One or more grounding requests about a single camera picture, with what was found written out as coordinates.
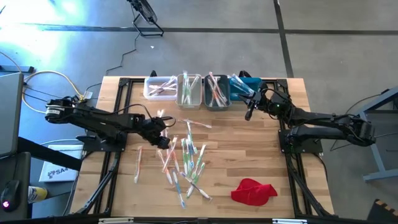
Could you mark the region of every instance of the red towel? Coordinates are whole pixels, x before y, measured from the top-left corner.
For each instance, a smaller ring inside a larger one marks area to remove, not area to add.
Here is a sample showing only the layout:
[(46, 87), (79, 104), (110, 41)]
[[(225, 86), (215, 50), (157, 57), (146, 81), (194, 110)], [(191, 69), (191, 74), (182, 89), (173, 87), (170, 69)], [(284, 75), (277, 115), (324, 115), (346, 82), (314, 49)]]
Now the red towel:
[(254, 206), (265, 205), (269, 197), (275, 196), (278, 193), (271, 184), (260, 184), (249, 178), (243, 179), (238, 188), (231, 191), (232, 200)]

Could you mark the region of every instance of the concrete floor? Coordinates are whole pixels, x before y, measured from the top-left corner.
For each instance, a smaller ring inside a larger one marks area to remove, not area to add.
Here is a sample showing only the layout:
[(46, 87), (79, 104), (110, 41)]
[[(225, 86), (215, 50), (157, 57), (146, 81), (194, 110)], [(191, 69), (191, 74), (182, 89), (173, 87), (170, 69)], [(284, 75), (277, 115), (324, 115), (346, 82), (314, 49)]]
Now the concrete floor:
[[(0, 15), (1, 50), (20, 65), (68, 75), (80, 91), (100, 82), (105, 71), (118, 66), (122, 54), (134, 48), (135, 32), (42, 32), (33, 26), (11, 24), (131, 27), (132, 15), (126, 1), (37, 0), (24, 1), (23, 6), (15, 2), (10, 1)], [(149, 2), (164, 27), (278, 28), (272, 0)], [(394, 0), (280, 0), (280, 5), (286, 29), (398, 28), (398, 2)], [(397, 41), (396, 35), (287, 35), (294, 77), (305, 79), (312, 111), (324, 113), (344, 113), (356, 101), (396, 86)], [(0, 63), (9, 62), (0, 58)], [(210, 70), (230, 74), (242, 69), (257, 77), (286, 77), (279, 34), (178, 32), (166, 33), (163, 38), (139, 38), (137, 51), (126, 55), (123, 68), (109, 75), (149, 75), (152, 70), (162, 76), (182, 70), (203, 75)], [(75, 94), (56, 75), (36, 77), (30, 84), (55, 95)], [(44, 108), (41, 101), (29, 102), (35, 108)], [(22, 105), (20, 136), (44, 142), (79, 134), (83, 134), (82, 129), (49, 124), (41, 114)], [(377, 171), (370, 148), (328, 152), (330, 143), (323, 141), (324, 160), (336, 214), (365, 219), (375, 198), (398, 208), (398, 177), (370, 183), (362, 180), (362, 175)], [(388, 157), (396, 161), (398, 153), (389, 153)], [(41, 170), (41, 164), (32, 161), (32, 171)], [(397, 168), (393, 162), (386, 166)], [(35, 204), (34, 217), (60, 215), (66, 199), (64, 195)]]

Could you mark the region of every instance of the red cloth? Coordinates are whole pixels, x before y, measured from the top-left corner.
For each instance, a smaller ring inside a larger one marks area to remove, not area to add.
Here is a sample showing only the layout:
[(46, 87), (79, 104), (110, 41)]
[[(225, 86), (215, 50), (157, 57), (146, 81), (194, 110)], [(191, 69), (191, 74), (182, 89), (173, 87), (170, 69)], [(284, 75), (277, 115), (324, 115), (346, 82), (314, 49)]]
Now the red cloth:
[(249, 178), (243, 179), (238, 188), (231, 191), (232, 200), (254, 206), (265, 205), (269, 197), (275, 196), (278, 193), (271, 184), (260, 184)]

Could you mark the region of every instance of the blue container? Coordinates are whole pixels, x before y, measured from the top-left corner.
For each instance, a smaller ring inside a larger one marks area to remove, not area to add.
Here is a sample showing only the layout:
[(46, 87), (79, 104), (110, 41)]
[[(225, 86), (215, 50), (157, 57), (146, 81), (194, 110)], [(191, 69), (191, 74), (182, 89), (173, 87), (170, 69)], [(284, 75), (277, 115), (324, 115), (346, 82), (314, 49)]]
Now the blue container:
[[(248, 85), (254, 91), (258, 90), (259, 84), (261, 82), (261, 78), (246, 78), (246, 77), (242, 77), (240, 79), (242, 80), (243, 83)], [(231, 79), (229, 79), (229, 89), (231, 91), (231, 94), (229, 95), (230, 100), (231, 101), (241, 101), (241, 99), (239, 99), (239, 97), (238, 97), (238, 94), (243, 94), (245, 92), (243, 92), (242, 90), (236, 88), (233, 85), (233, 82), (231, 81)]]

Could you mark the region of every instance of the wooden tabletop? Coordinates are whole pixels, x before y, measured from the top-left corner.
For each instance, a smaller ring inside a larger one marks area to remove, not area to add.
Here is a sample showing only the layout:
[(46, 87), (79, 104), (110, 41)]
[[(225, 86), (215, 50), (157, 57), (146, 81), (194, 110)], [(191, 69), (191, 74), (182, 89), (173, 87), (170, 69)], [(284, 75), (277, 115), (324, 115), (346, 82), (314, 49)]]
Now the wooden tabletop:
[[(97, 108), (113, 111), (119, 78), (104, 77)], [(287, 80), (295, 106), (310, 111), (303, 79)], [(155, 156), (156, 148), (150, 146), (140, 136), (130, 134), (126, 150), (121, 156), (114, 193), (113, 217), (288, 218), (294, 216), (286, 161), (279, 151), (277, 121), (260, 111), (253, 112), (251, 120), (245, 121), (246, 106), (235, 101), (229, 110), (224, 112), (208, 111), (204, 104), (199, 111), (181, 111), (174, 101), (146, 100), (142, 90), (143, 83), (134, 84), (131, 103), (146, 105), (152, 116), (156, 115), (157, 110), (164, 109), (165, 116), (173, 116), (176, 119), (190, 118), (212, 125), (213, 128), (208, 129), (193, 124), (192, 133), (197, 148), (201, 148), (202, 144), (207, 145), (203, 158), (206, 163), (205, 171), (197, 184), (212, 196), (213, 200), (207, 201), (196, 191), (186, 199), (185, 192), (189, 183), (179, 177), (187, 204), (186, 209), (182, 209), (176, 188), (168, 183), (165, 174), (161, 172), (161, 161)], [(130, 108), (129, 112), (145, 114), (139, 106)], [(180, 122), (169, 131), (169, 137), (178, 135), (176, 153), (181, 169), (183, 163), (179, 139), (187, 137), (186, 134), (187, 125)], [(143, 146), (144, 150), (141, 174), (138, 184), (135, 184), (134, 171), (138, 146)], [(103, 157), (103, 152), (94, 152), (83, 161), (71, 212), (81, 208), (97, 188)], [(333, 213), (321, 162), (312, 154), (302, 154), (302, 157), (309, 189), (324, 208)], [(231, 200), (231, 191), (236, 189), (243, 178), (252, 178), (262, 184), (272, 184), (278, 196), (271, 197), (261, 207)], [(107, 195), (108, 189), (104, 191), (102, 207), (106, 204)]]

